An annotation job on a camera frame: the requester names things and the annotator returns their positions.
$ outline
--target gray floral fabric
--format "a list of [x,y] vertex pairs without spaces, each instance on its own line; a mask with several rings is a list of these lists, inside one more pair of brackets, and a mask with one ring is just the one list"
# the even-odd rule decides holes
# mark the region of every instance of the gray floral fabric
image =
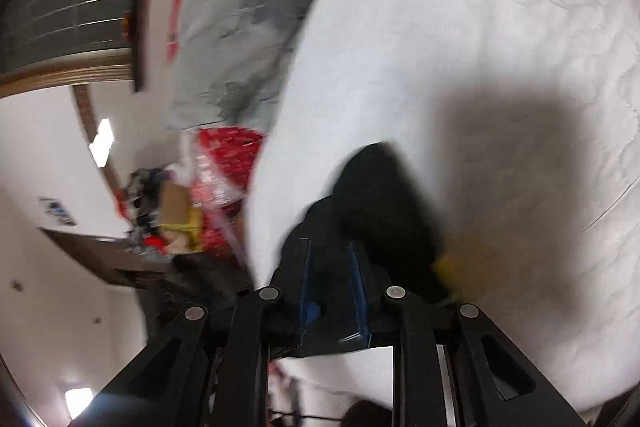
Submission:
[[182,0],[170,126],[266,132],[313,0]]

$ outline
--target ceiling light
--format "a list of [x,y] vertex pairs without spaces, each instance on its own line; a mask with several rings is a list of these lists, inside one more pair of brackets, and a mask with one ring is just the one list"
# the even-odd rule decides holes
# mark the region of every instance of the ceiling light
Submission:
[[98,134],[95,135],[94,141],[89,144],[89,149],[91,154],[94,155],[94,161],[98,167],[101,168],[107,165],[107,158],[112,144],[113,131],[111,130],[109,119],[105,118],[98,126]]
[[71,419],[75,419],[94,399],[94,393],[88,388],[69,389],[65,393],[66,408],[71,415]]

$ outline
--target metal bolt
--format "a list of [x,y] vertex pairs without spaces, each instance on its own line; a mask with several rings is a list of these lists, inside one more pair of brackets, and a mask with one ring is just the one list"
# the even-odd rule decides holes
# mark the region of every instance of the metal bolt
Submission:
[[474,319],[478,317],[480,312],[473,304],[462,304],[462,306],[460,306],[460,313],[468,319]]
[[278,295],[280,295],[280,292],[278,291],[277,288],[274,288],[273,286],[265,286],[258,292],[258,295],[260,296],[260,299],[262,299],[263,301],[273,301],[273,299],[278,298]]
[[184,312],[184,316],[188,321],[199,321],[204,317],[204,310],[199,306],[192,306]]
[[389,288],[386,289],[386,294],[392,299],[401,299],[406,295],[406,291],[404,291],[402,286],[389,286]]

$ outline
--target white quilted fabric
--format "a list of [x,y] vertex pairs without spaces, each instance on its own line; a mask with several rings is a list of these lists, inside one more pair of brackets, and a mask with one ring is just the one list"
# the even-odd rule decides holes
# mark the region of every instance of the white quilted fabric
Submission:
[[[460,254],[465,290],[567,400],[584,410],[628,389],[640,378],[639,13],[640,0],[317,0],[255,171],[257,281],[341,164],[387,140],[443,228],[484,245]],[[290,368],[390,403],[389,361]]]

